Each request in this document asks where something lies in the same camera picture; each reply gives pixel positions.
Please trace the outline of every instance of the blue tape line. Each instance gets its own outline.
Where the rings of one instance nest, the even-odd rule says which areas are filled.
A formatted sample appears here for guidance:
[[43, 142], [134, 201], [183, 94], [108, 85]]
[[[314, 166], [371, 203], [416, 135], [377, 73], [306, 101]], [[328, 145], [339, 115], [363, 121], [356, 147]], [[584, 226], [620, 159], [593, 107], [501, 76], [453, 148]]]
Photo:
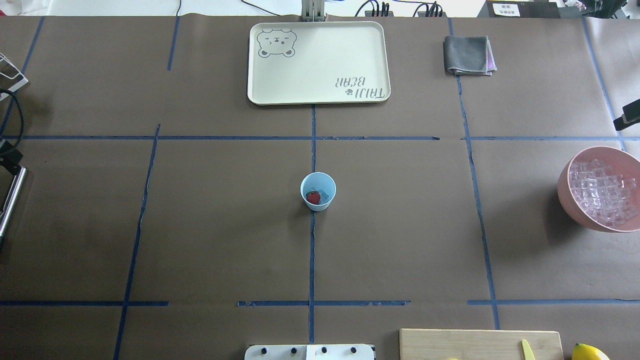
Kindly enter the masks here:
[[128, 306], [169, 306], [168, 301], [130, 301]]
[[[611, 116], [611, 121], [616, 120], [616, 115], [613, 112], [613, 107], [611, 106], [611, 100], [609, 98], [609, 92], [607, 91], [607, 87], [604, 85], [604, 80], [602, 79], [602, 73], [600, 72], [600, 66], [598, 65], [598, 61], [596, 60], [596, 55], [593, 52], [593, 46], [591, 45], [591, 35], [589, 35], [589, 29], [587, 28], [587, 22], [584, 17], [580, 18], [582, 20], [582, 29], [584, 30], [584, 36], [587, 40], [587, 47], [589, 48], [589, 55], [591, 55], [591, 62], [593, 62], [593, 67], [596, 70], [596, 75], [598, 76], [598, 81], [600, 82], [600, 88], [602, 89], [602, 94], [604, 95], [604, 100], [607, 103], [607, 108], [609, 109], [609, 116]], [[625, 146], [625, 142], [622, 139], [622, 134], [619, 131], [616, 131], [618, 134], [618, 141], [620, 142], [620, 147], [623, 151], [627, 151], [627, 147]]]
[[265, 300], [265, 301], [239, 301], [238, 307], [246, 306], [308, 306], [307, 300]]
[[[31, 54], [33, 54], [33, 49], [36, 47], [36, 41], [38, 41], [38, 37], [40, 36], [40, 30], [42, 30], [42, 24], [44, 23], [44, 16], [40, 17], [40, 22], [38, 23], [38, 27], [36, 28], [36, 33], [33, 35], [33, 40], [31, 41], [31, 47], [29, 47], [29, 52], [27, 53], [27, 57], [24, 59], [24, 64], [22, 64], [22, 70], [20, 71], [22, 75], [24, 75], [27, 71], [27, 65], [29, 64], [29, 60], [31, 59]], [[6, 107], [6, 113], [4, 113], [4, 120], [2, 121], [2, 126], [0, 126], [0, 136], [4, 133], [4, 128], [6, 127], [7, 122], [9, 121], [9, 116], [11, 115], [11, 109], [13, 108], [13, 98], [9, 101], [9, 105]]]
[[411, 300], [316, 300], [317, 306], [405, 306]]
[[[638, 304], [640, 299], [525, 299], [525, 300], [498, 300], [498, 305], [577, 305], [577, 304]], [[491, 305], [491, 300], [469, 300], [470, 306]]]
[[453, 35], [453, 21], [451, 20], [450, 17], [448, 17], [447, 20], [449, 21], [449, 35], [454, 36]]
[[544, 141], [618, 141], [613, 136], [470, 136], [473, 141], [478, 140], [544, 140]]
[[[3, 300], [0, 306], [122, 306], [122, 301]], [[136, 301], [129, 306], [169, 306], [168, 301]]]
[[314, 313], [315, 313], [315, 278], [316, 278], [316, 214], [311, 211], [311, 244], [309, 252], [309, 343], [313, 344], [314, 336]]
[[160, 140], [311, 140], [311, 136], [160, 136]]
[[167, 63], [167, 71], [171, 71], [171, 65], [173, 64], [173, 52], [175, 51], [175, 41], [178, 39], [178, 26], [180, 25], [180, 17], [175, 17], [175, 25], [173, 27], [173, 40], [171, 41], [171, 51], [169, 52], [169, 62]]
[[142, 219], [147, 208], [147, 195], [149, 193], [149, 179], [151, 178], [151, 170], [154, 167], [156, 159], [156, 147], [158, 144], [158, 133], [160, 132], [160, 124], [156, 128], [154, 135], [154, 144], [151, 148], [151, 157], [149, 159], [149, 168], [147, 170], [147, 179], [145, 181], [145, 191], [142, 195], [142, 205], [140, 206], [140, 217], [138, 218], [138, 229], [136, 230], [136, 241], [133, 245], [133, 254], [131, 255], [131, 264], [129, 265], [129, 276], [127, 278], [127, 288], [124, 293], [124, 301], [122, 303], [122, 313], [120, 314], [120, 326], [118, 328], [118, 337], [116, 339], [116, 348], [113, 352], [113, 360], [117, 360], [120, 356], [120, 345], [122, 344], [122, 333], [124, 332], [125, 319], [127, 318], [127, 306], [129, 305], [129, 295], [131, 294], [131, 284], [133, 282], [133, 273], [136, 268], [136, 256], [138, 256], [138, 245], [140, 245], [140, 234], [142, 232]]
[[311, 172], [316, 172], [316, 105], [311, 106]]
[[[316, 105], [311, 105], [311, 172], [316, 172]], [[314, 334], [314, 317], [316, 299], [316, 214], [311, 211], [310, 245], [309, 245], [309, 343], [316, 341]]]
[[0, 301], [0, 306], [122, 306], [122, 301]]
[[435, 136], [318, 136], [317, 140], [440, 140]]
[[467, 111], [465, 110], [464, 102], [462, 101], [462, 82], [460, 81], [460, 75], [456, 75], [456, 82], [458, 83], [458, 95], [460, 97], [460, 111], [462, 112], [463, 125], [465, 128], [465, 141], [467, 143], [467, 156], [469, 158], [469, 167], [471, 168], [471, 180], [474, 184], [474, 196], [476, 198], [476, 210], [478, 212], [478, 218], [480, 219], [480, 228], [482, 230], [482, 244], [484, 247], [484, 266], [486, 268], [486, 278], [489, 283], [489, 294], [492, 301], [493, 311], [493, 325], [496, 330], [500, 330], [500, 319], [498, 317], [498, 305], [495, 301], [495, 288], [493, 287], [493, 274], [491, 270], [491, 260], [489, 258], [489, 246], [486, 241], [486, 231], [484, 228], [484, 217], [482, 214], [482, 204], [480, 203], [480, 191], [478, 190], [478, 182], [476, 176], [476, 165], [474, 164], [473, 150], [471, 148], [471, 135], [469, 132], [469, 124], [467, 122]]
[[[5, 136], [5, 139], [17, 139], [18, 136]], [[97, 136], [80, 136], [80, 135], [25, 135], [25, 140], [153, 140], [153, 136], [134, 136], [134, 135], [97, 135]]]
[[[314, 307], [316, 306], [405, 306], [409, 303], [411, 303], [411, 300], [314, 300]], [[307, 300], [263, 300], [263, 301], [237, 302], [238, 307], [308, 306], [308, 305], [309, 305], [309, 301]]]

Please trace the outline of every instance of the paper cup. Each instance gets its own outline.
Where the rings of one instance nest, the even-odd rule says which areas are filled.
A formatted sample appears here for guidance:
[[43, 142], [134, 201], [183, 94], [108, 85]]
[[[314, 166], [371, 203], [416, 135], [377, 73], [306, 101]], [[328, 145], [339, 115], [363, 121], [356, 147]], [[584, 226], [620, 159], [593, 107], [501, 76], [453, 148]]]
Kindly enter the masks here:
[[[307, 201], [307, 193], [313, 191], [320, 193], [320, 203], [318, 205]], [[324, 172], [312, 172], [302, 180], [300, 195], [309, 209], [322, 211], [329, 207], [335, 197], [335, 181]]]

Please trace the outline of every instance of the folded towel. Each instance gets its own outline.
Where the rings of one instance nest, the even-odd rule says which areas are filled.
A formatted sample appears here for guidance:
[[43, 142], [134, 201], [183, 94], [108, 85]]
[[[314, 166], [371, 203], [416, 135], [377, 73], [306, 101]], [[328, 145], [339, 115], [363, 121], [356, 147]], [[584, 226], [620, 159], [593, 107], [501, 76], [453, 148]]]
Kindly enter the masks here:
[[454, 75], [487, 75], [498, 70], [488, 37], [445, 37], [444, 66]]

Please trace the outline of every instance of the table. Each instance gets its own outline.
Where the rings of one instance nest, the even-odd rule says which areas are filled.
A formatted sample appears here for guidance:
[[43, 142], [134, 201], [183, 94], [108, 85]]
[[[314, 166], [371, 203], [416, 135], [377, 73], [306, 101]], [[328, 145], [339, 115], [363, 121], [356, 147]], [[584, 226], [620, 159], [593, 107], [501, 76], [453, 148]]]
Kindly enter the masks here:
[[[556, 195], [585, 147], [640, 156], [640, 127], [612, 125], [640, 94], [640, 40], [618, 37], [640, 22], [378, 19], [388, 101], [253, 105], [249, 29], [297, 20], [0, 19], [31, 82], [0, 357], [354, 342], [397, 359], [402, 327], [559, 331], [566, 357], [576, 342], [640, 351], [638, 235], [582, 228]], [[494, 76], [446, 74], [450, 33], [488, 35]], [[4, 135], [18, 123], [13, 109]], [[298, 192], [314, 170], [337, 183], [317, 214]]]

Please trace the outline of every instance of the yellow knife handle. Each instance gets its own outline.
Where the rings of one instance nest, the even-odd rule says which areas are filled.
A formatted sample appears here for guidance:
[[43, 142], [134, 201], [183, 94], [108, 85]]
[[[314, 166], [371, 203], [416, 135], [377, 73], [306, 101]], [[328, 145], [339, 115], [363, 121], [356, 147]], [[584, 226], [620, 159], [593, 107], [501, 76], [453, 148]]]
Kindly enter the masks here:
[[529, 346], [529, 342], [525, 339], [522, 340], [522, 352], [524, 353], [524, 360], [536, 360], [533, 356], [533, 350]]

